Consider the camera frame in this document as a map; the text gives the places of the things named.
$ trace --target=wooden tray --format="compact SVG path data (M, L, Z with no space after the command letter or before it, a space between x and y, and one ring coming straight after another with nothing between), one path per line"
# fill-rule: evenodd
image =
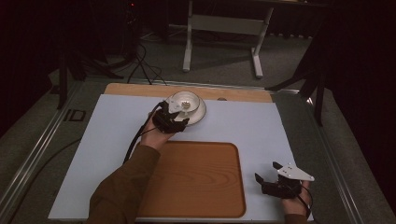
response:
M241 217L246 204L238 149L230 143L170 141L139 217Z

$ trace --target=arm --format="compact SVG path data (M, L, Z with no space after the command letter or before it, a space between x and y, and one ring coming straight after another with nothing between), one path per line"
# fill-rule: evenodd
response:
M310 196L306 189L309 188L309 181L303 181L302 183L305 189L302 189L300 193L300 197L307 203L310 204ZM305 224L307 223L305 216L306 210L300 200L297 198L294 199L282 199L283 209L285 211L285 224Z
M154 128L151 120L145 128ZM172 136L154 129L142 135L140 145L113 174L107 177L90 200L87 224L134 223L149 179L160 158L160 149Z

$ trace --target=gray floor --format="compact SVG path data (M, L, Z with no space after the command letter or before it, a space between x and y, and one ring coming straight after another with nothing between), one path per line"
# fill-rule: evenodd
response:
M147 50L145 61L151 66L161 68L162 78L168 84L188 82L205 85L263 88L275 85L291 77L310 43L310 39L284 39L281 36L268 36L264 40L260 54L264 78L257 79L253 73L249 52L249 48L255 44L255 38L246 37L234 43L203 41L202 37L208 39L210 35L195 34L189 73L184 73L181 69L185 48L183 35L173 35L166 43L158 41L155 35L146 36L141 41ZM143 55L142 48L139 49L139 52ZM125 82L133 68L134 65L118 72L119 75L125 77L124 80L111 80L92 73L84 83L70 83L72 86L78 85L78 93L72 98L68 108L87 111L87 118L82 122L61 122L37 167L44 165L44 162L63 146L79 139L83 135L97 98L104 91L106 84L114 81ZM149 76L154 77L154 74L149 69L146 70ZM133 82L140 81L143 77L141 69L137 69ZM298 90L301 85L302 82L298 82L289 86L288 89ZM282 103L278 105L280 107L279 110L285 113L282 115L282 119L289 119L285 123L291 124L285 129L294 130L294 135L288 135L290 145L304 145L301 140L303 138L300 138L299 134L308 134L304 131L307 127L304 127L301 123L299 124L298 120L290 122L290 120L299 118L297 113L300 110L298 110L297 106L293 108L293 102L296 102L295 97L298 97L298 95L285 99L279 99L279 97L282 96L275 96L275 101L290 101L289 104ZM56 111L57 100L56 95L44 95L0 140L0 192L5 192L22 162L29 152L35 148L35 144L39 142L41 134L46 130L51 119L54 116L64 117L64 114L57 115L59 113ZM336 158L342 178L346 181L347 189L354 199L353 203L358 208L358 216L361 217L355 223L396 223L394 214L389 209L364 157L361 155L359 145L332 98L332 93L328 90L325 91L324 96L322 121L323 128L319 129L319 131L326 136L325 139L327 139L332 154ZM30 187L12 223L58 223L57 221L48 221L47 216L77 146L78 144L74 144L68 147L46 165L46 168L37 176L36 181ZM317 155L316 153L318 152L315 151L313 146L307 147L306 151L303 148L294 148L293 153L296 160L303 161L307 168L311 165L312 167L319 165L323 167L329 166L324 158L325 155L321 155L323 153ZM316 156L314 159L308 159L304 157L306 154ZM332 174L321 173L320 176L322 175L321 179L323 181L315 183L316 189L313 192L314 194L320 192L320 195L315 196L316 205L314 206L321 209L318 209L317 212L314 209L314 214L316 214L318 221L324 224L348 223L344 203L340 197L334 196L334 194L340 192L334 183L330 183L333 182Z

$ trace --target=table leg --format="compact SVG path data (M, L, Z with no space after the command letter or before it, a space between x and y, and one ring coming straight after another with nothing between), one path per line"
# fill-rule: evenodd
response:
M259 34L259 41L257 43L256 48L251 49L251 56L253 59L254 70L256 73L256 78L262 78L262 64L260 63L259 53L260 48L262 47L262 41L265 38L265 34L267 32L268 25L270 24L271 16L274 11L273 7L270 7L265 16L265 20L262 22L262 30Z
M192 0L189 3L189 17L187 20L187 44L186 50L184 52L184 61L183 61L183 72L190 72L191 65L191 51L192 51L192 42L191 42L191 20L192 20Z

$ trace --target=hand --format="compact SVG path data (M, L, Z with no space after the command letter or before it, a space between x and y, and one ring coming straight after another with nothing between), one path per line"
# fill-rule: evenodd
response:
M308 191L306 189L309 188L309 181L304 180L302 183L303 187L300 193L300 197L304 200L306 204L311 204L311 198L309 196ZM285 211L285 215L296 214L306 216L306 208L305 205L298 199L282 199L283 209Z
M143 130L140 145L153 147L154 149L159 150L173 135L175 134L160 132L152 123L152 119L150 119L145 129Z

